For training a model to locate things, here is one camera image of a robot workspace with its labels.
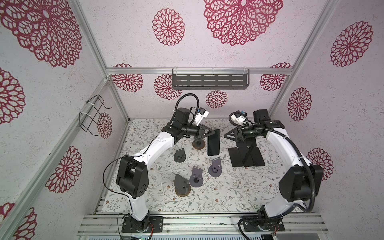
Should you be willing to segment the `black phone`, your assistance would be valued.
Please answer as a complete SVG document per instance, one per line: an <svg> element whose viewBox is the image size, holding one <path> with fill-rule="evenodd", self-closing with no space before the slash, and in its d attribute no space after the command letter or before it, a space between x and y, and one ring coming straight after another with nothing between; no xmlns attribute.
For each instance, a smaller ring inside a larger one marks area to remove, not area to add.
<svg viewBox="0 0 384 240"><path fill-rule="evenodd" d="M254 147L256 146L256 142L244 142L239 146L239 152L241 156L241 166L242 167L252 167L254 166L252 152Z"/></svg>
<svg viewBox="0 0 384 240"><path fill-rule="evenodd" d="M221 130L214 130L214 134L208 137L208 156L217 156L220 154Z"/></svg>
<svg viewBox="0 0 384 240"><path fill-rule="evenodd" d="M243 167L243 158L239 148L228 148L231 165L233 168Z"/></svg>
<svg viewBox="0 0 384 240"><path fill-rule="evenodd" d="M253 145L250 148L250 155L253 161L253 164L255 167L263 167L266 165L262 153L257 146L257 142L254 142Z"/></svg>

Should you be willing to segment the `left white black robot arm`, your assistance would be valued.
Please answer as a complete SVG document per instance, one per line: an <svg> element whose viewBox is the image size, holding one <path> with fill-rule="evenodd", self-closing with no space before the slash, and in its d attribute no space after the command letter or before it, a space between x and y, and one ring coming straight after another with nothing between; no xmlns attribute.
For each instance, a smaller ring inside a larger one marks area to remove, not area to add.
<svg viewBox="0 0 384 240"><path fill-rule="evenodd" d="M149 187L151 165L182 138L189 136L202 142L204 138L215 133L213 129L201 124L202 120L209 115L207 110L199 108L191 122L189 121L190 113L191 110L186 108L174 110L170 122L147 147L133 156L123 156L120 161L116 184L120 191L129 197L131 218L138 223L144 222L150 214L145 193Z"/></svg>

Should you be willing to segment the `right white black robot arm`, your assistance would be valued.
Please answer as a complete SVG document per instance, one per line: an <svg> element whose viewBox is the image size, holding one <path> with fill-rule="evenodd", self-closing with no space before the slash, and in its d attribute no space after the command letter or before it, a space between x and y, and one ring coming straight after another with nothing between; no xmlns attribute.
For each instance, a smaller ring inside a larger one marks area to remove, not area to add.
<svg viewBox="0 0 384 240"><path fill-rule="evenodd" d="M295 208L305 213L314 209L323 178L323 168L313 164L298 149L279 120L272 120L267 110L254 111L254 122L245 113L236 111L228 116L235 126L235 141L263 136L277 151L283 161L285 174L279 182L279 193L264 205L262 219L271 221L291 213Z"/></svg>

